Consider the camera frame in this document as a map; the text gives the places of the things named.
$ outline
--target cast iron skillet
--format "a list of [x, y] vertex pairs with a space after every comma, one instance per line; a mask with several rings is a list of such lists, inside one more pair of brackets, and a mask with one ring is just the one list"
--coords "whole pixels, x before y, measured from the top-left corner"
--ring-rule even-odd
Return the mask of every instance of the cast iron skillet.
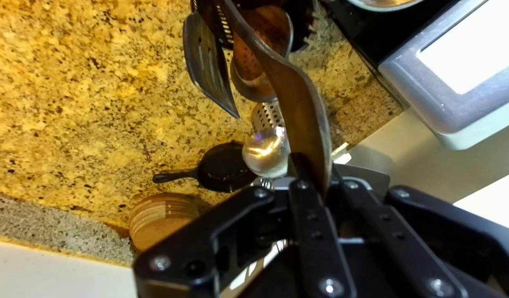
[[165, 183], [181, 178], [194, 178], [203, 188], [219, 192], [233, 192], [251, 184], [257, 177], [242, 158], [243, 144], [230, 142], [209, 149], [191, 170], [159, 173], [154, 183]]

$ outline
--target bolt head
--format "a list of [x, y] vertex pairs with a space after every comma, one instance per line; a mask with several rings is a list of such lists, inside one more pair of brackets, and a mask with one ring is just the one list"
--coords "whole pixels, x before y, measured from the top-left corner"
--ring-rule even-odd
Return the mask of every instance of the bolt head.
[[455, 292], [453, 286], [442, 279], [429, 279], [427, 286], [437, 297], [451, 297]]
[[164, 271], [172, 264], [170, 258], [167, 256], [155, 256], [150, 260], [150, 269], [153, 271]]
[[400, 198], [409, 198], [409, 193], [403, 189], [395, 189], [394, 193]]
[[345, 181], [345, 185], [350, 189], [356, 189], [359, 187], [359, 185], [354, 181]]
[[263, 198], [267, 195], [267, 191], [261, 188], [257, 188], [254, 190], [254, 196], [257, 198]]
[[341, 296], [345, 292], [345, 287], [337, 279], [327, 278], [319, 281], [319, 290], [332, 298]]
[[300, 189], [306, 189], [308, 188], [308, 183], [306, 181], [300, 180], [297, 182], [297, 186]]

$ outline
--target granite countertop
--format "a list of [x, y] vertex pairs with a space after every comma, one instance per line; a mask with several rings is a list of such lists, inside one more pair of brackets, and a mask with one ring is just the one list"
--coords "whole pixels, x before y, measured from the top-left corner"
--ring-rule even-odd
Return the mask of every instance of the granite countertop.
[[[228, 196], [190, 179], [151, 183], [252, 131], [254, 102], [233, 90], [236, 120], [190, 82], [181, 39], [189, 13], [188, 0], [0, 1], [0, 239], [127, 262], [83, 249], [90, 228], [63, 245], [31, 231], [55, 216], [55, 229], [90, 221], [123, 232], [130, 208], [152, 194], [188, 194], [203, 209]], [[334, 148], [353, 145], [401, 108], [318, 13], [310, 46], [290, 60], [318, 87]], [[109, 235], [116, 247], [119, 235]]]

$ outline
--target skillet handle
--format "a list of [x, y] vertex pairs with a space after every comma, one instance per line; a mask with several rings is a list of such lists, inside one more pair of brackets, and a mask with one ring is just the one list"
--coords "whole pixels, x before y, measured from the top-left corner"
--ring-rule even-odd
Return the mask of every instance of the skillet handle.
[[194, 178], [197, 179], [197, 170], [193, 168], [189, 171], [174, 172], [174, 173], [159, 173], [155, 174], [152, 178], [154, 183], [165, 183], [174, 181], [181, 178]]

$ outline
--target metal spatula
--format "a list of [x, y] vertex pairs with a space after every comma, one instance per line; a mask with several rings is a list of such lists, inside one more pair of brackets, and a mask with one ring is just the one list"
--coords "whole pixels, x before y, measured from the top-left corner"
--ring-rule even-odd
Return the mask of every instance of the metal spatula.
[[239, 119], [228, 81], [225, 55], [198, 12], [185, 19], [183, 47], [192, 83], [232, 117]]

